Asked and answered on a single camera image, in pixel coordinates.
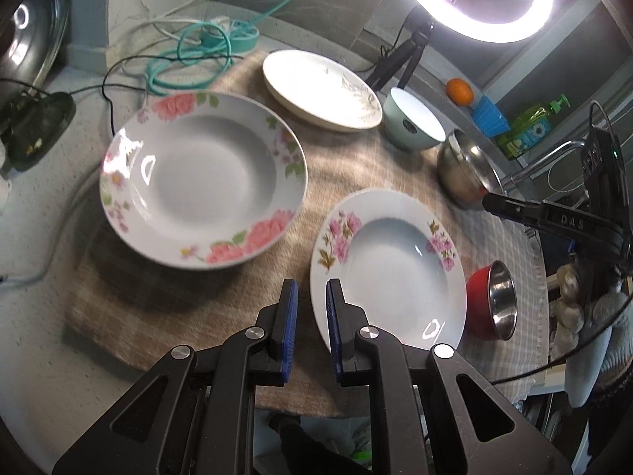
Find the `right gloved hand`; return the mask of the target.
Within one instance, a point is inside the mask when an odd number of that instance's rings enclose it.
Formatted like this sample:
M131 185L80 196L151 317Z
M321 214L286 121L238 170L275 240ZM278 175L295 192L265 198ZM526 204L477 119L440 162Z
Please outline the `right gloved hand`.
M558 268L560 297L550 305L557 321L550 356L565 354L564 391L575 409L594 392L616 388L632 369L632 304L620 280L610 283L594 300L582 301L582 278L577 267Z

